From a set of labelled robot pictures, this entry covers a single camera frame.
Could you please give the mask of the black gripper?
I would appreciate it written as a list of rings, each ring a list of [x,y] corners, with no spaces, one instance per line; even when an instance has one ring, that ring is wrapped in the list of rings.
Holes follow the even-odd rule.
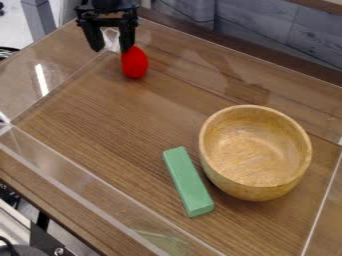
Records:
[[[100,27],[119,27],[121,52],[127,52],[135,45],[139,7],[137,0],[81,0],[73,8],[76,23],[93,51],[99,52],[104,48]]]

